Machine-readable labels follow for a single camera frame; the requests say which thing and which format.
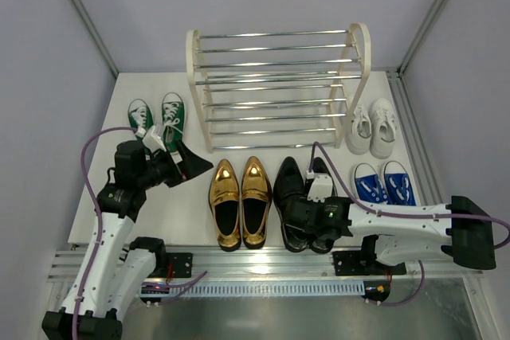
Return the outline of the gold loafer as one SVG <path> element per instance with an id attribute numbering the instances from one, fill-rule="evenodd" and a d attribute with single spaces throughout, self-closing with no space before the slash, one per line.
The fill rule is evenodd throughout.
<path id="1" fill-rule="evenodd" d="M 270 180 L 261 161 L 255 156 L 248 158 L 241 180 L 242 239 L 248 249 L 265 244 L 272 199 Z"/>
<path id="2" fill-rule="evenodd" d="M 209 190 L 209 207 L 216 238 L 224 252 L 239 249 L 242 242 L 239 203 L 237 177 L 231 163 L 224 158 L 214 171 Z"/>

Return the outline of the green canvas sneaker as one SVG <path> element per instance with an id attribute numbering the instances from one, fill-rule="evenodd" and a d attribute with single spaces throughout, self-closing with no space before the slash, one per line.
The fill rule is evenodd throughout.
<path id="1" fill-rule="evenodd" d="M 186 109 L 182 97 L 168 92 L 162 101 L 162 120 L 164 126 L 163 142 L 170 153 L 177 151 L 176 142 L 183 139 L 186 125 Z"/>
<path id="2" fill-rule="evenodd" d="M 144 100 L 133 100 L 127 109 L 128 122 L 137 131 L 144 130 L 147 132 L 154 125 L 151 109 Z"/>

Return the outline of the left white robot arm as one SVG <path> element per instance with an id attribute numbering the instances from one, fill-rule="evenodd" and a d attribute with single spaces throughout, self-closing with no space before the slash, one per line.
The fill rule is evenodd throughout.
<path id="1" fill-rule="evenodd" d="M 172 188 L 212 168 L 182 142 L 180 161 L 159 148 L 147 154 L 140 141 L 116 147 L 113 182 L 92 197 L 96 219 L 91 241 L 73 285 L 57 311 L 47 311 L 41 328 L 49 339 L 119 339 L 123 319 L 143 281 L 166 263 L 163 240 L 139 236 L 129 245 L 123 265 L 117 264 L 134 228 L 147 191 Z"/>

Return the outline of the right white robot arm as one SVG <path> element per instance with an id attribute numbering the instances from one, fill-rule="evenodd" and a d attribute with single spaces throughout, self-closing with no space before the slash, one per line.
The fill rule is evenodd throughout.
<path id="1" fill-rule="evenodd" d="M 380 205 L 348 197 L 290 201 L 284 225 L 317 239 L 362 241 L 362 258 L 386 266 L 451 259 L 463 268 L 496 268 L 489 215 L 467 197 L 428 206 Z"/>

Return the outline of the black leather shoe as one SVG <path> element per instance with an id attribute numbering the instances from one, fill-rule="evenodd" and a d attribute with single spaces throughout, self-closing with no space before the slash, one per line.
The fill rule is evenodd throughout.
<path id="1" fill-rule="evenodd" d="M 308 247 L 308 237 L 298 229 L 284 224 L 285 212 L 290 201 L 304 196 L 304 181 L 296 160 L 286 157 L 280 165 L 273 187 L 273 201 L 280 218 L 284 246 L 290 252 L 303 252 Z"/>
<path id="2" fill-rule="evenodd" d="M 312 171 L 314 172 L 314 174 L 326 174 L 327 176 L 332 178 L 332 175 L 331 175 L 326 163 L 320 157 L 316 157 L 313 159 Z M 312 183 L 313 183 L 312 179 L 306 179 L 305 184 L 304 184 L 305 185 L 304 190 L 305 190 L 306 195 L 309 194 L 309 191 L 312 187 Z M 309 242 L 308 242 L 309 248 L 313 252 L 316 252 L 319 254 L 329 253 L 332 250 L 334 243 L 335 243 L 335 241 L 333 241 L 333 240 L 322 240 L 322 239 L 317 239 L 316 237 L 313 237 L 313 236 L 310 237 Z"/>

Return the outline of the white sneaker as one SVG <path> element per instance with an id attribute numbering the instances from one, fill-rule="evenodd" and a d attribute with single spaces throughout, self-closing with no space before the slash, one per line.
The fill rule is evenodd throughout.
<path id="1" fill-rule="evenodd" d="M 372 137 L 371 120 L 363 104 L 357 104 L 351 117 L 351 127 L 346 134 L 349 151 L 362 155 L 369 151 Z"/>
<path id="2" fill-rule="evenodd" d="M 377 99 L 370 108 L 372 124 L 371 153 L 379 159 L 389 158 L 397 138 L 398 124 L 389 100 Z"/>

